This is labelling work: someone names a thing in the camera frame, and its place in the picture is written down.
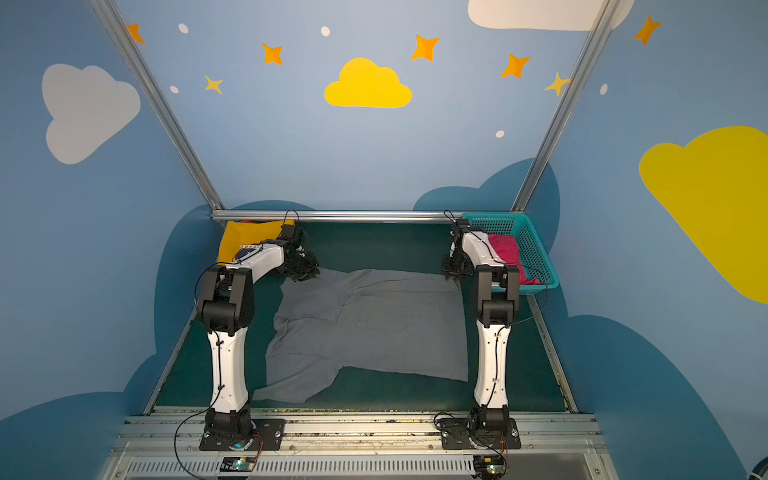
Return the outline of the grey t-shirt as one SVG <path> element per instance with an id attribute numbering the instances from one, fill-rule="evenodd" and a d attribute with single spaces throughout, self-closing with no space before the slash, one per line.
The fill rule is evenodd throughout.
<path id="1" fill-rule="evenodd" d="M 456 381 L 469 377 L 460 285 L 441 275 L 323 269 L 285 281 L 254 400 L 304 403 L 357 368 Z"/>

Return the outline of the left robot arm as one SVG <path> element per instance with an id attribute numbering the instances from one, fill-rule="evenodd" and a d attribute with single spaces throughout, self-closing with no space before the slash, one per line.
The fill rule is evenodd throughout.
<path id="1" fill-rule="evenodd" d="M 219 262 L 202 275 L 197 318 L 209 340 L 213 392 L 205 412 L 206 439 L 234 444 L 254 436 L 245 379 L 245 342 L 255 315 L 253 287 L 277 272 L 293 281 L 318 273 L 316 256 L 299 243 L 266 240 L 243 245 L 230 262 Z"/>

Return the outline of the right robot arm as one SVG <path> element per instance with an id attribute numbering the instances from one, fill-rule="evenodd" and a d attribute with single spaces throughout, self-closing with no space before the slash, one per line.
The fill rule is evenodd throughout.
<path id="1" fill-rule="evenodd" d="M 479 227 L 460 220 L 452 226 L 451 240 L 441 264 L 444 276 L 470 278 L 474 285 L 478 373 L 468 429 L 472 435 L 505 437 L 511 430 L 506 353 L 512 323 L 519 314 L 520 271 L 502 259 Z"/>

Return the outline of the magenta t-shirt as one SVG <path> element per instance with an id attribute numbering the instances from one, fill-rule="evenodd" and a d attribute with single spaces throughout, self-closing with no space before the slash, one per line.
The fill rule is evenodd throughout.
<path id="1" fill-rule="evenodd" d="M 514 236 L 489 234 L 488 240 L 499 260 L 518 269 L 521 285 L 541 284 L 539 279 L 532 276 L 534 271 L 523 264 L 521 250 Z"/>

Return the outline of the folded yellow t-shirt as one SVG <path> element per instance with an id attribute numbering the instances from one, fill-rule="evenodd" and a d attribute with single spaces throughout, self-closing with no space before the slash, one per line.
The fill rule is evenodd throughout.
<path id="1" fill-rule="evenodd" d="M 227 223 L 220 242 L 217 261 L 219 263 L 235 262 L 236 254 L 242 245 L 256 245 L 265 240 L 276 240 L 284 226 L 295 226 L 295 220 L 274 221 L 266 223 L 233 222 Z"/>

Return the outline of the teal plastic basket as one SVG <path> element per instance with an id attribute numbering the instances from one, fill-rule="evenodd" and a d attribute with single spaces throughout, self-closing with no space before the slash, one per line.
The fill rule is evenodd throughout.
<path id="1" fill-rule="evenodd" d="M 560 285 L 559 276 L 550 260 L 532 220 L 519 212 L 471 212 L 464 213 L 473 227 L 480 227 L 487 234 L 514 237 L 519 248 L 520 270 L 528 280 L 537 283 L 521 285 L 521 295 L 536 295 L 555 290 Z"/>

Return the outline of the right controller board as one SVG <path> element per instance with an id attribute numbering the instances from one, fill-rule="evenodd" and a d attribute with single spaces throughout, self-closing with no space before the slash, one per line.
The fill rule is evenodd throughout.
<path id="1" fill-rule="evenodd" d="M 474 473 L 471 477 L 479 480 L 500 480 L 506 475 L 508 470 L 506 459 L 500 455 L 474 456 L 472 467 Z"/>

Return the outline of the controller board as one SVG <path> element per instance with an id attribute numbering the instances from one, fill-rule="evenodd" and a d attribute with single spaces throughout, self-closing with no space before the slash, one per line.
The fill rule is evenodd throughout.
<path id="1" fill-rule="evenodd" d="M 257 464 L 256 457 L 225 457 L 220 465 L 220 473 L 251 473 Z"/>
<path id="2" fill-rule="evenodd" d="M 500 455 L 474 456 L 472 467 L 474 473 L 471 477 L 479 480 L 500 480 L 506 475 L 508 470 L 506 459 Z"/>

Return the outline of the left controller board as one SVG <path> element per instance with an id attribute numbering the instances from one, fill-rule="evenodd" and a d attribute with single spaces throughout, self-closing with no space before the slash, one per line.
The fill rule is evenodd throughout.
<path id="1" fill-rule="evenodd" d="M 256 457 L 225 457 L 220 465 L 220 473 L 251 473 L 257 464 Z"/>

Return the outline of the aluminium back rail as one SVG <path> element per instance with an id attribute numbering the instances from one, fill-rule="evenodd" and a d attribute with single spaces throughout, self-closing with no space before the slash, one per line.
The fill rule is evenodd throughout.
<path id="1" fill-rule="evenodd" d="M 215 221 L 272 222 L 295 219 L 304 222 L 345 223 L 445 223 L 463 218 L 460 211 L 315 211 L 315 210 L 213 210 Z"/>

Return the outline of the left aluminium post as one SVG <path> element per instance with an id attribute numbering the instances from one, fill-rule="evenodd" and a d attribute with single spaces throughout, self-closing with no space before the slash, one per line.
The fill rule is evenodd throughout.
<path id="1" fill-rule="evenodd" d="M 139 43 L 130 34 L 128 25 L 124 22 L 116 2 L 91 0 L 90 5 L 137 80 L 207 204 L 212 210 L 224 210 L 225 205 L 220 195 L 144 59 Z"/>

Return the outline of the aluminium post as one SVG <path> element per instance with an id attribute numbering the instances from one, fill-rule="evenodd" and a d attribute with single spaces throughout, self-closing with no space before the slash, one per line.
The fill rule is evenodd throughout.
<path id="1" fill-rule="evenodd" d="M 598 10 L 592 29 L 589 31 L 585 44 L 571 72 L 571 81 L 565 86 L 565 92 L 560 96 L 542 143 L 515 197 L 511 207 L 512 212 L 524 212 L 532 199 L 560 137 L 566 129 L 571 114 L 578 103 L 579 97 L 612 32 L 612 23 L 617 16 L 620 5 L 621 1 L 618 0 L 604 1 Z"/>
<path id="2" fill-rule="evenodd" d="M 139 43 L 130 34 L 128 25 L 124 22 L 116 2 L 91 0 L 90 5 L 137 80 L 207 204 L 212 210 L 224 210 L 225 205 L 220 195 L 144 59 Z"/>

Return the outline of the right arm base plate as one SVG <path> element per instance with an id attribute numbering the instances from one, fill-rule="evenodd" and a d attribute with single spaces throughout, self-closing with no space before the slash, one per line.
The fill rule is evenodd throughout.
<path id="1" fill-rule="evenodd" d="M 471 426 L 463 418 L 444 415 L 433 420 L 445 450 L 518 450 L 522 442 L 517 423 L 509 419 L 505 429 L 489 429 L 483 425 Z"/>

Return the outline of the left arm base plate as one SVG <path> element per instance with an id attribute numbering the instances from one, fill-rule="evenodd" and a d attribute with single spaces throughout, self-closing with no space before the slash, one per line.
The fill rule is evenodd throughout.
<path id="1" fill-rule="evenodd" d="M 207 421 L 199 449 L 215 452 L 277 451 L 281 447 L 285 426 L 284 419 Z"/>

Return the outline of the front aluminium rail bed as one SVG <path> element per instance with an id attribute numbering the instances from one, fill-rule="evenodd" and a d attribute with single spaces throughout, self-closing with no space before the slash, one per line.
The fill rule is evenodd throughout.
<path id="1" fill-rule="evenodd" d="M 259 409 L 284 419 L 277 451 L 201 451 L 203 421 L 181 407 L 128 418 L 101 479 L 473 479 L 477 455 L 500 455 L 504 479 L 615 479 L 591 415 L 514 412 L 522 448 L 445 450 L 431 411 Z M 256 457 L 251 473 L 220 473 L 225 457 Z"/>

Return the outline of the right aluminium post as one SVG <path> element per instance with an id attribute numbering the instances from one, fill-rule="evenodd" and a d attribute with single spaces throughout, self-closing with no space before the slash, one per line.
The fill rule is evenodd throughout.
<path id="1" fill-rule="evenodd" d="M 592 29 L 589 31 L 585 44 L 571 72 L 571 81 L 565 86 L 565 92 L 560 96 L 542 143 L 515 197 L 511 207 L 512 212 L 524 212 L 532 199 L 560 137 L 566 129 L 571 114 L 578 103 L 579 97 L 612 32 L 612 23 L 617 16 L 620 5 L 621 1 L 618 0 L 604 1 L 598 10 Z"/>

